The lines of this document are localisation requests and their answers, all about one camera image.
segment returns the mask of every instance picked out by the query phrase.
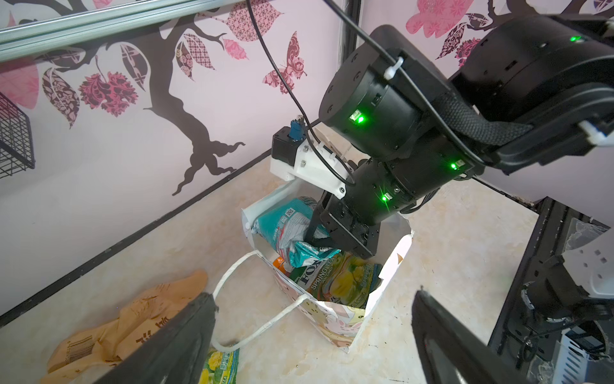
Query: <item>aluminum rail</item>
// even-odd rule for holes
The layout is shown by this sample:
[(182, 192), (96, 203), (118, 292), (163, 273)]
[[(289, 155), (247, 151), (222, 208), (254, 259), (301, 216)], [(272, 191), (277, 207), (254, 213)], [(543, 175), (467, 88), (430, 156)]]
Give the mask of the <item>aluminum rail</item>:
[(143, 0), (0, 29), (0, 62), (222, 7), (239, 0)]

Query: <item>marble floor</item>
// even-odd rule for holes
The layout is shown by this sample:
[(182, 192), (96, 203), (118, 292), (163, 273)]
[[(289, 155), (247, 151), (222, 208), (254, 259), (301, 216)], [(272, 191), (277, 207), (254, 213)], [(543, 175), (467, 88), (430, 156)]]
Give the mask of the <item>marble floor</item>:
[[(36, 383), (60, 341), (117, 317), (140, 291), (189, 275), (224, 271), (251, 250), (241, 227), (247, 207), (280, 185), (265, 159), (0, 329), (7, 383)], [(237, 383), (424, 383), (411, 303), (420, 286), (484, 342), (529, 240), (537, 215), (484, 185), (451, 182), (410, 217), (413, 245), (355, 349), (337, 350), (299, 312), (240, 352)], [(218, 297), (215, 335), (240, 339), (288, 303), (271, 270), (252, 258)]]

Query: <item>shopping bag handle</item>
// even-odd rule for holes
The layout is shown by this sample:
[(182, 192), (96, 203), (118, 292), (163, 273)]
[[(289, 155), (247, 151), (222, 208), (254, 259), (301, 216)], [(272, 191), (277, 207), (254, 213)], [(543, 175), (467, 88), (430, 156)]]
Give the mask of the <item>shopping bag handle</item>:
[[(237, 269), (237, 267), (239, 267), (239, 265), (241, 265), (241, 263), (243, 263), (245, 260), (247, 260), (248, 258), (250, 258), (253, 255), (258, 255), (260, 256), (262, 259), (264, 259), (264, 256), (262, 255), (262, 253), (260, 251), (252, 251), (250, 253), (247, 253), (245, 256), (243, 256), (242, 258), (240, 258), (239, 260), (237, 260), (227, 271), (226, 273), (224, 273), (224, 275), (222, 276), (222, 278), (220, 279), (220, 282), (217, 284), (216, 289), (213, 291), (213, 299), (215, 300), (217, 298), (217, 294), (220, 292), (220, 290), (222, 289), (222, 286), (224, 285), (224, 283), (226, 282), (226, 280), (230, 277), (230, 275), (232, 275), (232, 273)], [(290, 313), (294, 308), (298, 307), (299, 305), (301, 305), (302, 302), (304, 302), (306, 299), (309, 298), (309, 294), (303, 294), (301, 296), (299, 296), (294, 303), (288, 305), (283, 311), (279, 312), (274, 318), (270, 319), (269, 321), (267, 321), (262, 327), (258, 328), (257, 331), (255, 331), (254, 333), (252, 333), (251, 335), (247, 336), (245, 339), (241, 340), (238, 343), (235, 343), (233, 345), (230, 345), (228, 347), (225, 347), (223, 345), (221, 345), (220, 343), (217, 342), (217, 340), (215, 338), (211, 338), (211, 344), (213, 345), (213, 347), (220, 351), (220, 352), (232, 352), (235, 351), (239, 348), (242, 348), (245, 344), (249, 343), (250, 341), (254, 340), (256, 337), (258, 337), (262, 332), (266, 331), (267, 329), (269, 329), (273, 324), (277, 323), (277, 321), (279, 319), (281, 319), (282, 317), (286, 316), (288, 313)]]

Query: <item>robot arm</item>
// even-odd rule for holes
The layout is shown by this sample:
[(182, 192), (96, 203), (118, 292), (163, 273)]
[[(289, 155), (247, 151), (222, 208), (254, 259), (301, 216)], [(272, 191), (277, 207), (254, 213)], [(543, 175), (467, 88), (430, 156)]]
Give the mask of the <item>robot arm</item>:
[[(391, 66), (363, 44), (335, 74), (319, 111), (324, 124), (371, 157), (352, 173), (355, 184), (329, 177), (303, 138), (283, 129), (273, 140), (271, 169), (325, 189), (314, 225), (324, 225), (339, 248), (371, 257), (382, 220), (448, 181), (484, 167), (510, 174), (607, 145), (614, 129), (609, 35), (608, 21), (593, 16), (514, 19), (492, 30), (445, 79), (396, 29), (380, 26), (372, 39), (398, 58), (416, 87), (386, 75)], [(343, 174), (340, 160), (322, 145), (316, 149)]]

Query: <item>wall decal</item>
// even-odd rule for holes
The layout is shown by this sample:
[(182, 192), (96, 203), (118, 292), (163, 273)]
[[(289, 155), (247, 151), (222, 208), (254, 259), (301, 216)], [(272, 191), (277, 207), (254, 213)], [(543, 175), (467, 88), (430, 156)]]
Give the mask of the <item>wall decal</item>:
[[(507, 0), (505, 4), (509, 10), (509, 13), (498, 15), (495, 13), (493, 1), (494, 0), (488, 0), (488, 18), (492, 21), (488, 24), (481, 24), (480, 26), (471, 24), (468, 28), (476, 31), (488, 31), (489, 29), (500, 26), (512, 18), (538, 14), (535, 8), (527, 4), (526, 0)], [(582, 6), (589, 1), (591, 0), (571, 0), (561, 13), (579, 14)], [(611, 4), (612, 0), (593, 0), (593, 6), (595, 7), (595, 11), (597, 11), (595, 15), (607, 18), (614, 17), (614, 7), (608, 7)]]
[[(12, 5), (33, 4), (33, 0), (8, 0), (7, 2)], [(80, 0), (71, 0), (69, 3), (70, 8), (57, 0), (36, 2), (40, 6), (53, 9), (59, 16), (87, 10)], [(95, 6), (99, 8), (108, 6), (110, 3), (110, 0), (96, 0)], [(275, 19), (282, 14), (269, 4), (268, 0), (254, 0), (252, 6), (263, 34), (272, 27)], [(194, 175), (202, 167), (206, 166), (213, 175), (235, 171), (233, 167), (222, 168), (218, 166), (217, 158), (234, 152), (240, 146), (245, 145), (240, 141), (234, 144), (226, 144), (211, 140), (204, 122), (188, 113), (184, 109), (184, 102), (169, 92), (174, 65), (179, 65), (182, 72), (192, 80), (194, 80), (192, 78), (194, 61), (199, 65), (214, 69), (207, 52), (208, 48), (204, 42), (219, 44), (222, 50), (227, 51), (229, 56), (234, 59), (247, 58), (245, 50), (236, 41), (222, 42), (222, 36), (225, 33), (211, 36), (202, 31), (195, 24), (195, 16), (189, 15), (179, 18), (170, 33), (165, 35), (166, 38), (163, 38), (160, 34), (160, 27), (165, 23), (157, 23), (113, 36), (74, 44), (73, 47), (68, 49), (49, 52), (38, 58), (53, 66), (45, 69), (43, 76), (45, 95), (53, 106), (65, 116), (69, 126), (72, 127), (79, 113), (80, 100), (76, 97), (77, 92), (61, 77), (61, 73), (75, 71), (82, 66), (92, 64), (97, 54), (104, 54), (104, 51), (111, 45), (120, 44), (126, 74), (100, 71), (87, 76), (79, 87), (81, 100), (88, 104), (91, 109), (96, 109), (99, 106), (113, 116), (119, 116), (131, 104), (137, 102), (138, 96), (134, 89), (135, 86), (150, 94), (152, 106), (145, 109), (171, 122), (192, 142), (190, 166), (185, 171), (183, 180), (177, 185), (173, 195), (181, 192), (184, 185), (192, 182)], [(257, 39), (244, 2), (235, 4), (228, 18), (220, 21), (229, 27), (239, 41), (254, 41)], [(19, 22), (26, 23), (30, 20), (20, 20)], [(303, 74), (302, 61), (302, 59), (295, 57), (294, 61), (289, 62), (286, 68), (288, 76), (300, 78)], [(27, 66), (22, 63), (19, 68), (24, 67)], [(28, 82), (32, 83), (28, 86), (30, 92), (27, 96), (31, 99), (22, 100), (27, 108), (33, 108), (33, 101), (36, 102), (36, 92), (39, 88), (39, 76), (37, 72), (34, 72), (36, 70), (36, 66), (32, 64), (31, 69), (29, 69), (31, 74), (28, 76), (19, 75), (19, 79), (24, 79), (24, 81), (29, 79)], [(0, 69), (0, 92), (10, 95), (10, 92), (2, 90), (3, 84), (7, 84), (6, 81), (2, 82), (3, 74)]]
[[(423, 12), (431, 12), (433, 14), (441, 11), (442, 6), (441, 2), (446, 2), (447, 0), (437, 0), (436, 3), (439, 4), (437, 6), (434, 5), (432, 1), (427, 1), (426, 3), (423, 1), (418, 1), (418, 9)], [(453, 0), (449, 1), (450, 3), (460, 2), (465, 0)], [(577, 14), (580, 9), (589, 0), (572, 0), (567, 7), (563, 10), (563, 14)], [(614, 17), (614, 0), (594, 0), (593, 6), (595, 7), (595, 11), (597, 11), (597, 15), (603, 17)], [(477, 42), (480, 39), (470, 39), (470, 40), (462, 40), (463, 34), (467, 29), (472, 29), (474, 31), (487, 31), (489, 29), (495, 28), (496, 26), (505, 23), (507, 20), (511, 20), (514, 17), (526, 16), (526, 15), (537, 15), (538, 12), (527, 4), (526, 0), (507, 0), (507, 7), (511, 11), (509, 14), (497, 15), (494, 11), (493, 0), (488, 1), (488, 16), (484, 16), (482, 14), (465, 14), (467, 21), (458, 23), (446, 36), (446, 39), (443, 41), (443, 46), (441, 47), (441, 53), (437, 57), (437, 59), (446, 56), (447, 54), (453, 52), (456, 49), (456, 58), (459, 59), (459, 67), (465, 64), (465, 61), (471, 50), (474, 48)], [(419, 27), (414, 28), (417, 25), (412, 24), (412, 31), (410, 31), (410, 22), (408, 21), (408, 31), (410, 33), (415, 33), (419, 30)]]
[(418, 0), (418, 13), (410, 17), (405, 28), (411, 34), (424, 27), (424, 36), (442, 37), (465, 15), (473, 0)]
[[(302, 75), (307, 76), (307, 73), (304, 72), (305, 61), (298, 57), (299, 51), (300, 48), (298, 46), (297, 33), (294, 32), (294, 34), (290, 38), (288, 52), (286, 53), (287, 66), (279, 67), (279, 72), (281, 73), (281, 76), (284, 78), (291, 90), (294, 90), (294, 81), (292, 80), (293, 77), (296, 77), (296, 79), (298, 80), (301, 78)], [(275, 70), (269, 72), (262, 80), (262, 82), (264, 84), (272, 86), (273, 88), (279, 87), (281, 93), (288, 93), (288, 89), (286, 89), (284, 84), (281, 83), (281, 80), (279, 80), (279, 76), (277, 75), (277, 72), (275, 72)]]
[(460, 23), (457, 26), (455, 26), (450, 31), (450, 33), (448, 33), (448, 36), (443, 41), (443, 47), (441, 47), (441, 53), (439, 54), (439, 56), (437, 56), (437, 58), (442, 58), (445, 55), (452, 52), (454, 49), (456, 49), (456, 47), (461, 42), (462, 34), (465, 32), (465, 25), (467, 25), (467, 23)]
[[(98, 56), (96, 56), (96, 67), (98, 67)], [(126, 111), (129, 103), (136, 104), (138, 95), (134, 87), (126, 76), (116, 72), (109, 72), (107, 78), (103, 75), (100, 68), (99, 73), (94, 73), (86, 77), (79, 87), (81, 100), (88, 104), (90, 108), (102, 108), (115, 117)]]
[(476, 45), (480, 42), (481, 39), (471, 39), (465, 40), (461, 43), (461, 45), (456, 49), (456, 58), (459, 60), (459, 67), (462, 67), (465, 64), (465, 61), (469, 57), (469, 54), (475, 48)]
[(185, 73), (187, 77), (194, 81), (194, 79), (192, 78), (192, 68), (194, 66), (194, 63), (192, 61), (192, 55), (182, 41), (177, 44), (177, 48), (175, 49), (175, 60), (177, 60), (177, 65), (179, 65), (179, 69), (181, 69), (181, 71)]
[(147, 79), (147, 62), (138, 49), (122, 44), (122, 61), (126, 71), (135, 83), (142, 89)]
[(69, 128), (72, 128), (79, 113), (77, 92), (53, 68), (49, 68), (43, 74), (42, 90), (55, 109), (60, 111), (68, 120)]
[(211, 65), (211, 59), (209, 59), (207, 48), (204, 46), (203, 42), (195, 34), (191, 33), (186, 33), (184, 38), (188, 42), (188, 48), (192, 59), (206, 68), (215, 69), (213, 65)]
[(226, 48), (226, 52), (232, 58), (237, 60), (242, 60), (247, 58), (247, 54), (245, 50), (234, 40), (230, 39), (222, 39), (224, 41), (224, 48)]
[[(273, 26), (273, 22), (280, 15), (282, 15), (280, 11), (276, 10), (271, 4), (269, 4), (268, 0), (252, 1), (252, 9), (254, 10), (254, 18), (256, 19), (256, 23), (258, 23), (258, 29), (262, 35), (268, 32), (268, 30)], [(247, 5), (245, 2), (236, 3), (226, 20), (221, 20), (216, 17), (213, 17), (213, 19), (228, 25), (232, 33), (240, 41), (258, 40), (256, 30), (254, 29), (254, 26), (252, 26), (252, 20), (249, 16), (249, 12), (247, 11)]]
[[(12, 13), (9, 13), (7, 24), (7, 27), (10, 26), (15, 26)], [(22, 57), (0, 63), (0, 93), (17, 105), (28, 109), (36, 107), (39, 75), (32, 58)]]

